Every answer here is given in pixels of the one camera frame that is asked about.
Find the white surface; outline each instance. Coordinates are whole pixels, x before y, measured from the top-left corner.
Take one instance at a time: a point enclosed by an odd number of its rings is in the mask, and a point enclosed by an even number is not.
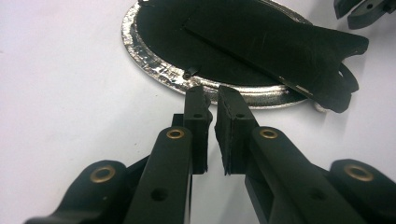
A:
[[[279,1],[315,25],[348,31],[332,1]],[[46,216],[88,165],[147,156],[184,97],[146,76],[121,42],[134,1],[0,0],[0,223]],[[351,33],[370,39],[346,60],[361,89],[343,114],[309,102],[254,111],[311,160],[367,162],[396,180],[395,14]],[[216,116],[216,107],[210,107]],[[209,173],[193,178],[191,223],[258,223],[244,177],[224,176],[210,128]]]

